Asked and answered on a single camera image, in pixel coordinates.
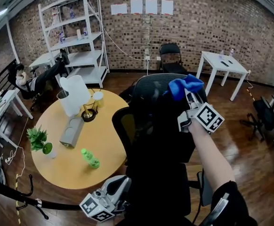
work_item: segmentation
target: sheet of paper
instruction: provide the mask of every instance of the sheet of paper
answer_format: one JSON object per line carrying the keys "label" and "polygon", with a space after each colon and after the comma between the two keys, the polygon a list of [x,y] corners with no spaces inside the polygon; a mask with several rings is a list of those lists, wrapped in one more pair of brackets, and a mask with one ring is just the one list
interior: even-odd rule
{"label": "sheet of paper", "polygon": [[174,1],[173,0],[162,0],[161,13],[167,15],[173,15]]}
{"label": "sheet of paper", "polygon": [[128,13],[128,9],[127,9],[126,3],[111,5],[111,14],[112,15],[127,14],[127,13]]}
{"label": "sheet of paper", "polygon": [[143,0],[131,0],[131,13],[142,14]]}
{"label": "sheet of paper", "polygon": [[157,0],[145,0],[145,13],[157,14]]}

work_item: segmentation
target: lamp base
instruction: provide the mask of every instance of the lamp base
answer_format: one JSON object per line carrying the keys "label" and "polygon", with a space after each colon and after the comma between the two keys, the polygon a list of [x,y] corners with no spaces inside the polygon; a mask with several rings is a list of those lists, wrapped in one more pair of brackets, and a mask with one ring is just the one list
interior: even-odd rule
{"label": "lamp base", "polygon": [[94,118],[96,116],[96,112],[95,110],[92,110],[92,109],[88,109],[87,112],[84,111],[82,114],[81,114],[81,117],[82,119],[84,120],[84,122],[90,122],[90,121],[93,121]]}

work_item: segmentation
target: gray box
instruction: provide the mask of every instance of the gray box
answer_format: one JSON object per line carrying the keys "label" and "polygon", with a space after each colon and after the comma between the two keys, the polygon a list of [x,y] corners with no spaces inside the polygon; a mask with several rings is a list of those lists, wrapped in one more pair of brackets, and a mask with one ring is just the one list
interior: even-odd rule
{"label": "gray box", "polygon": [[84,120],[81,117],[70,118],[62,133],[60,143],[62,143],[64,146],[75,147],[83,125]]}

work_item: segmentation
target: black phone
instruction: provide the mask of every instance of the black phone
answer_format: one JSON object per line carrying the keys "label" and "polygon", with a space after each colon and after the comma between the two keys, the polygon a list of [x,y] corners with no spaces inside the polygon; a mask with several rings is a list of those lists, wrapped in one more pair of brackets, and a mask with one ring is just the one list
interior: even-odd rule
{"label": "black phone", "polygon": [[225,65],[225,66],[229,67],[229,65],[228,65],[228,64],[226,64],[224,61],[221,61],[221,63],[222,63],[223,65]]}

